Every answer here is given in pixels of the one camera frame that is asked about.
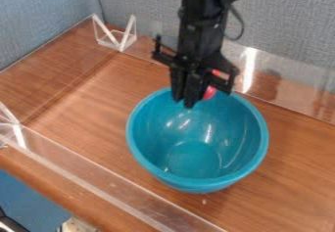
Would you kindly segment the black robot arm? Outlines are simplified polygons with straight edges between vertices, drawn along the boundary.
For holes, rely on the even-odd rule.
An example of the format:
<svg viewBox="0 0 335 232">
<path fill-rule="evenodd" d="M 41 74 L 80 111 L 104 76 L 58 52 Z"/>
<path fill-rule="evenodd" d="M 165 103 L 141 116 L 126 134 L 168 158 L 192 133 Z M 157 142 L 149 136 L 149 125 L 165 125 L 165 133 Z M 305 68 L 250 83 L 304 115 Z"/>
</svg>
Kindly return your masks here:
<svg viewBox="0 0 335 232">
<path fill-rule="evenodd" d="M 152 58 L 168 66 L 172 99 L 190 109 L 204 99 L 208 87 L 230 95 L 238 68 L 221 53 L 228 15 L 244 24 L 233 7 L 236 0 L 181 0 L 174 54 L 161 51 L 156 35 Z"/>
</svg>

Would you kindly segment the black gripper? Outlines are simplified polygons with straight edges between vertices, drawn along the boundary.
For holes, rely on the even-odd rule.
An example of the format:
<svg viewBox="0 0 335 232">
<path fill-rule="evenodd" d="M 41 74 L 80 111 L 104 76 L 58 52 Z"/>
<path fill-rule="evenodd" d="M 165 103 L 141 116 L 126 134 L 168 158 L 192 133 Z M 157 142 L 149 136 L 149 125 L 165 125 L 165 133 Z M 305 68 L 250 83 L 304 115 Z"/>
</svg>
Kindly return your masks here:
<svg viewBox="0 0 335 232">
<path fill-rule="evenodd" d="M 208 86 L 232 93 L 238 70 L 221 53 L 226 19 L 226 12 L 194 19 L 180 13 L 172 55 L 162 51 L 164 37 L 156 35 L 152 58 L 168 66 L 172 99 L 178 102 L 184 92 L 186 109 L 202 99 Z"/>
</svg>

